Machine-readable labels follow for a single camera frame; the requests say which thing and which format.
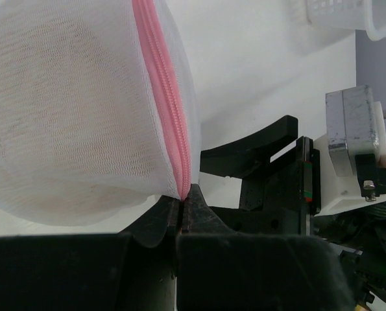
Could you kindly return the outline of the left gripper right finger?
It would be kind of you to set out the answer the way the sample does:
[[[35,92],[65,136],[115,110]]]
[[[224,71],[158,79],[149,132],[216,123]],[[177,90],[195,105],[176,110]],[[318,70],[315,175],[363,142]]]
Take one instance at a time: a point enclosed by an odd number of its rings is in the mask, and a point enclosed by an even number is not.
[[[192,184],[182,211],[181,235],[239,236],[208,206],[198,184]]]

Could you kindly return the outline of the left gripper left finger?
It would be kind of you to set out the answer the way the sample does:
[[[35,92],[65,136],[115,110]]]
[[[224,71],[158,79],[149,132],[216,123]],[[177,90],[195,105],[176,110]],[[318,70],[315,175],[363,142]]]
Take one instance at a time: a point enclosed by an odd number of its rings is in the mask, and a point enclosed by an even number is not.
[[[131,234],[132,238],[145,248],[155,248],[167,235],[174,237],[177,234],[181,215],[181,201],[161,196],[148,211],[119,233]]]

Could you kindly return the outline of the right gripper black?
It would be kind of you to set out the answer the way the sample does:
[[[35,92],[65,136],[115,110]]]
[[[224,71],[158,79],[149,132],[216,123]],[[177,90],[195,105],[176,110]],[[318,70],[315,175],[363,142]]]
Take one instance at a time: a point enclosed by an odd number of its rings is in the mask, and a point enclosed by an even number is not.
[[[247,176],[241,184],[240,232],[313,234],[313,217],[321,210],[320,152],[312,139],[297,138],[298,119],[286,115],[256,133],[201,152],[201,172]],[[294,148],[260,168],[295,140]]]

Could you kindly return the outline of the white mesh laundry bag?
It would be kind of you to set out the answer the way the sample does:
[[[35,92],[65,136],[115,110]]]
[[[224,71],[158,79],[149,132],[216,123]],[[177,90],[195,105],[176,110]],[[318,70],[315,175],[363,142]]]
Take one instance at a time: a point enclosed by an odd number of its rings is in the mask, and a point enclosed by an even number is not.
[[[0,209],[92,224],[199,180],[200,124],[165,1],[0,4]]]

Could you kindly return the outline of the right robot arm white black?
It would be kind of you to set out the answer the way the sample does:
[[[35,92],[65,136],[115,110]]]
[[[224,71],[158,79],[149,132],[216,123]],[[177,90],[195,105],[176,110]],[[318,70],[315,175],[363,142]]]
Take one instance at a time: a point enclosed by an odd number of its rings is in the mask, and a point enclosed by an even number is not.
[[[386,163],[372,152],[336,175],[328,138],[298,135],[285,116],[240,140],[205,150],[200,171],[241,180],[239,207],[215,209],[240,233],[315,235],[343,248],[340,259],[357,300],[386,303]]]

